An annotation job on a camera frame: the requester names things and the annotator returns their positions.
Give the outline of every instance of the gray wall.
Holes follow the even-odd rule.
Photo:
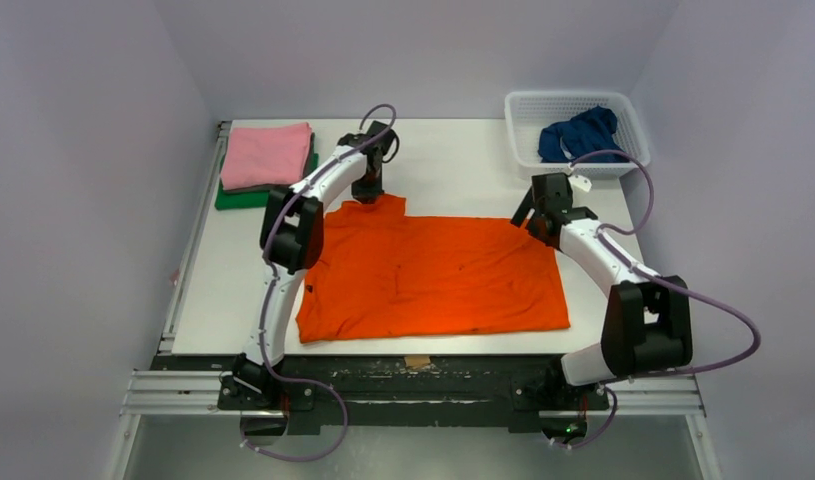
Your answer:
[[[725,478],[815,478],[815,1],[682,2],[633,100],[655,162],[646,258],[764,335],[699,379]],[[628,187],[639,214],[645,188]],[[693,313],[697,362],[748,344]]]
[[[149,1],[0,1],[0,479],[99,478],[213,127]]]
[[[156,3],[220,118],[500,118],[511,90],[630,92],[678,0]]]

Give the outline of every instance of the orange shirt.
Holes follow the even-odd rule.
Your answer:
[[[344,202],[307,273],[301,342],[569,328],[554,250],[502,218]]]

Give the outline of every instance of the table top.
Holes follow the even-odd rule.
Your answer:
[[[236,120],[236,127],[274,127],[308,121],[315,150],[327,158],[337,140],[356,131],[358,120]],[[513,215],[529,181],[512,159],[503,120],[398,120],[398,157],[384,167],[384,190],[407,198],[407,215],[501,217]],[[235,355],[242,351],[257,321],[265,291],[265,266],[259,234],[264,209],[217,211],[213,207],[218,175],[211,190],[203,228],[175,315],[172,353]],[[343,194],[330,206],[350,200]],[[602,221],[630,225],[618,180],[595,180],[593,190],[576,197]],[[616,237],[642,259],[635,237]],[[571,259],[557,253],[571,327],[549,332],[496,335],[446,335],[317,342],[302,345],[293,320],[286,337],[289,355],[340,354],[552,354],[597,342],[607,300]],[[296,302],[295,310],[300,307]]]

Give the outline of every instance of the dark folded cloth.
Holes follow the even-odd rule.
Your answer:
[[[572,158],[598,150],[621,150],[613,141],[618,121],[609,108],[593,107],[575,115],[566,122],[557,122],[542,129],[539,139],[539,156],[543,163],[567,163],[560,142],[572,154]],[[615,155],[601,155],[594,163],[620,163],[627,160]]]

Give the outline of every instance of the folded pink towel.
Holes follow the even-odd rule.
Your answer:
[[[311,133],[306,122],[277,128],[234,128],[221,172],[224,189],[289,185],[301,180]]]

